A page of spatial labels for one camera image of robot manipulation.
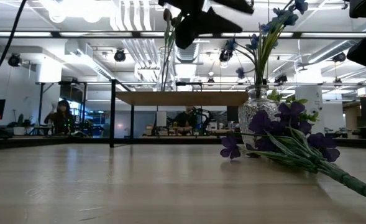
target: white ceiling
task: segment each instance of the white ceiling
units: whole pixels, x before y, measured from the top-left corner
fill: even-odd
[[[48,11],[43,5],[36,0],[28,0],[28,5],[23,10],[19,26],[17,30],[61,30],[61,31],[89,31],[89,30],[112,30],[110,26],[109,16],[112,14],[113,3],[111,0],[96,1],[97,7],[85,7],[84,2],[89,0],[82,0],[76,3],[75,10],[71,12],[71,17],[67,17],[62,23],[53,23],[48,16]],[[272,8],[283,7],[288,0],[255,0],[255,13],[253,16],[248,16],[232,9],[222,6],[214,5],[214,10],[219,15],[230,19],[232,22],[243,27],[246,31],[255,31],[258,29],[259,23],[266,23],[273,17]],[[308,31],[308,32],[347,32],[358,31],[358,26],[361,26],[366,19],[351,19],[349,17],[349,10],[342,10],[342,0],[307,0],[309,3],[309,11],[300,18],[296,26],[287,27],[286,31]],[[20,4],[19,0],[0,0],[0,30],[10,30],[14,22],[17,8]],[[157,1],[150,1],[150,24],[152,30],[164,30],[165,22],[162,19],[162,9],[157,6]],[[131,8],[131,23],[133,24],[133,7]],[[97,14],[102,15],[103,18],[96,23],[86,22],[81,14]],[[65,63],[71,65],[74,69],[64,69],[64,76],[74,76],[82,80],[87,78],[96,78],[98,75],[88,66],[78,63],[73,60],[71,55],[65,55],[65,42],[67,40],[61,39],[14,39],[12,45],[14,46],[39,46],[48,50],[49,52],[60,57]],[[135,81],[134,76],[135,62],[129,55],[128,51],[125,62],[115,62],[113,59],[117,48],[124,47],[121,39],[79,39],[80,45],[89,44],[94,50],[94,58],[105,66],[108,70],[114,72],[120,81]],[[202,77],[205,82],[209,72],[214,73],[215,80],[222,82],[236,82],[238,80],[235,73],[238,67],[244,67],[245,70],[250,70],[253,65],[250,60],[243,55],[233,56],[229,61],[227,68],[221,68],[218,60],[219,49],[222,47],[225,40],[209,39],[208,43],[201,44],[199,65],[196,69],[196,76]],[[248,44],[250,40],[240,39],[239,43]],[[326,45],[333,43],[334,40],[279,40],[278,47],[273,50],[272,56],[268,64],[268,73],[285,63],[284,60],[291,58],[297,54],[312,54]],[[0,44],[5,44],[6,39],[0,39]],[[162,39],[155,39],[156,49],[163,46]],[[346,62],[339,65],[334,70],[334,65],[331,62],[321,62],[317,64],[323,71],[323,78],[325,81],[333,81],[335,76],[340,76],[349,72],[354,72],[363,68],[354,62]],[[290,69],[285,71],[286,74],[293,80],[295,70]],[[366,73],[357,77],[352,77],[345,82],[361,82],[366,80]]]

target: man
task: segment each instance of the man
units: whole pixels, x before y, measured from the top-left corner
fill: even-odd
[[[193,108],[194,106],[186,106],[185,111],[176,116],[175,121],[179,127],[179,132],[190,132],[196,126],[197,118],[196,114],[193,113]]]

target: woman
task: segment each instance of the woman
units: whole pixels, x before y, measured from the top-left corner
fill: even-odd
[[[57,103],[57,112],[52,111],[45,118],[45,123],[47,124],[49,120],[52,121],[54,125],[54,134],[71,134],[74,132],[74,120],[70,111],[70,104],[67,100],[61,100]]]

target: black pole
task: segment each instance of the black pole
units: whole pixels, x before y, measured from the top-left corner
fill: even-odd
[[[133,139],[134,133],[134,105],[132,105],[132,109],[130,109],[130,139]]]
[[[85,83],[85,87],[84,87],[84,90],[83,90],[83,100],[82,100],[82,124],[85,123],[85,111],[86,111],[86,97],[87,97],[87,94],[88,94],[88,84]]]
[[[41,123],[41,119],[42,119],[42,101],[43,101],[43,88],[44,88],[45,84],[41,83],[40,84],[40,95],[39,95],[39,115],[38,115],[38,120],[39,120],[39,125]]]
[[[115,137],[115,100],[116,100],[116,80],[111,80],[111,123],[109,134],[109,147],[114,147]]]

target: ceiling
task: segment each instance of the ceiling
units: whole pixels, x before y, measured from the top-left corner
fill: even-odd
[[[137,0],[137,1],[124,1],[121,0],[121,9],[117,11],[115,3],[118,0],[63,0],[68,2],[68,7],[65,6],[64,12],[67,15],[65,20],[60,23],[54,23],[49,18],[49,9],[46,5],[46,1],[51,2],[53,0],[28,0],[28,4],[25,6],[21,15],[17,30],[19,31],[112,31],[110,23],[111,19],[116,13],[120,15],[123,20],[126,30],[165,30],[165,22],[162,19],[163,9],[157,5],[157,1],[154,0]],[[10,30],[16,16],[17,9],[20,4],[20,0],[0,0],[0,30]],[[270,2],[266,0],[255,0],[255,13],[253,16],[239,13],[232,9],[213,4],[213,8],[220,16],[235,22],[240,25],[244,31],[255,32],[258,30],[259,23],[266,23],[273,17],[272,9],[274,7],[284,7],[288,0],[272,0]],[[349,10],[342,10],[343,0],[307,0],[309,3],[309,10],[304,14],[299,14],[299,20],[295,26],[287,27],[286,32],[352,32],[362,31],[363,24],[366,23],[366,19],[351,19],[349,17]],[[138,23],[134,21],[134,13],[139,13],[140,17]],[[92,17],[101,16],[98,22],[87,22],[83,16],[92,15]],[[125,18],[130,20],[130,25],[126,24]],[[150,58],[148,50],[145,48],[149,45],[153,51],[153,57],[158,53],[159,48],[163,47],[163,39],[153,40],[134,40],[130,44],[138,44],[136,50],[143,50],[144,55]],[[238,82],[239,79],[236,74],[236,70],[239,67],[243,67],[245,71],[249,71],[253,68],[253,64],[248,58],[241,54],[235,54],[226,68],[222,68],[218,60],[220,49],[225,43],[226,39],[200,39],[198,44],[199,59],[191,65],[176,65],[176,73],[178,78],[191,78],[196,82],[201,80],[206,82],[209,78],[209,73],[213,73],[214,80],[216,82]],[[239,39],[240,44],[249,44],[250,40]],[[327,39],[283,39],[278,41],[278,47],[273,50],[268,63],[269,81],[273,82],[275,76],[281,73],[285,73],[288,76],[290,82],[295,81],[295,74],[298,72],[298,68],[294,66],[293,62],[288,62],[288,65],[283,67],[283,70],[277,70],[281,65],[286,63],[286,60],[297,57],[297,62],[301,62],[303,57],[307,57],[315,52],[320,51],[327,45],[330,45],[338,40]],[[122,82],[149,82],[151,80],[151,73],[156,73],[156,70],[139,70],[139,73],[144,75],[135,75],[135,67],[140,68],[140,65],[134,57],[137,55],[130,54],[126,47],[126,43],[122,39],[14,39],[13,46],[38,46],[45,50],[48,50],[52,54],[56,55],[66,66],[63,69],[64,77],[76,77],[84,81],[99,81],[101,80],[99,75],[89,66],[76,60],[74,55],[66,54],[66,43],[77,43],[80,47],[84,48],[88,44],[93,50],[93,58],[98,64],[107,71],[110,71],[115,77]],[[0,39],[0,44],[4,45],[6,39]],[[125,48],[126,60],[124,62],[116,62],[114,60],[114,54],[119,48]],[[151,67],[157,67],[155,63],[150,64]],[[337,63],[324,60],[312,65],[322,72],[322,79],[324,82],[332,82],[335,77],[348,77],[344,82],[363,82],[366,81],[366,71],[360,75],[347,75],[348,73],[356,72],[364,69],[363,66],[354,62],[346,60],[344,63]],[[240,82],[252,81],[253,73],[246,73],[247,78]],[[209,89],[226,89],[235,90],[243,89],[244,86],[206,86]],[[93,91],[110,91],[108,86],[98,85],[90,86]],[[332,87],[325,87],[325,89],[333,90]],[[356,86],[344,88],[344,92],[353,92],[357,89]],[[143,88],[136,88],[137,91],[143,90]]]

